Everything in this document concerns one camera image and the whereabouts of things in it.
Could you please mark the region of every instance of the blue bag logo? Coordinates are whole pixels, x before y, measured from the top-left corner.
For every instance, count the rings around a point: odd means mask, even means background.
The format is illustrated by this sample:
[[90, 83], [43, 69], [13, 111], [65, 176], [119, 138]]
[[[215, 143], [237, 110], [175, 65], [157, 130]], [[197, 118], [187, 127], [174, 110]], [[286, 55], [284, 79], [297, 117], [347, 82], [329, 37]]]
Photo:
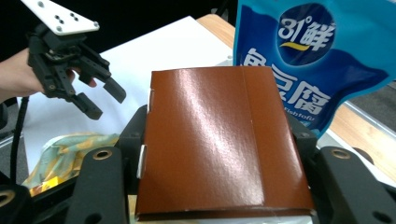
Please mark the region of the blue bag logo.
[[335, 23], [325, 7], [319, 4], [293, 7], [280, 17], [278, 50], [285, 63], [309, 64], [329, 51], [334, 36]]

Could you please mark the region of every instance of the blue package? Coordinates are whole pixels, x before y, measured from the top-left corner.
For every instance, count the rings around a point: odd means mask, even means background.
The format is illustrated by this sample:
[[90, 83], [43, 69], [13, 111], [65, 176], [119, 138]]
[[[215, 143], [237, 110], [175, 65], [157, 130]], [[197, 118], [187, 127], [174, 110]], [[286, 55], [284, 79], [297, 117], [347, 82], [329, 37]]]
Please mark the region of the blue package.
[[337, 107], [396, 78], [392, 0], [239, 0], [233, 65], [273, 68], [285, 111], [318, 137]]

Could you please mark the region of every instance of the brown paperboard box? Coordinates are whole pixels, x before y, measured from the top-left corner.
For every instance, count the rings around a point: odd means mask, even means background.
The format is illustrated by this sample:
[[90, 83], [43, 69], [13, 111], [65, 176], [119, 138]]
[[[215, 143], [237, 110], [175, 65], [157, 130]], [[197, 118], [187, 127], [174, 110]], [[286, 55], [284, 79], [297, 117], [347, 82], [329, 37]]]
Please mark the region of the brown paperboard box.
[[154, 71], [150, 87], [138, 220], [311, 214], [271, 68]]

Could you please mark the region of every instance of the screw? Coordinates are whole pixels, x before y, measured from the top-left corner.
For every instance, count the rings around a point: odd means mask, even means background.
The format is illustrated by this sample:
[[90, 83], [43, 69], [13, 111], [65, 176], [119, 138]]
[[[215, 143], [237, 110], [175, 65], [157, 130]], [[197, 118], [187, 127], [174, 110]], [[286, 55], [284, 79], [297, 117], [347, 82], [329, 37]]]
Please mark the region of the screw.
[[309, 137], [309, 133], [300, 133], [301, 137]]

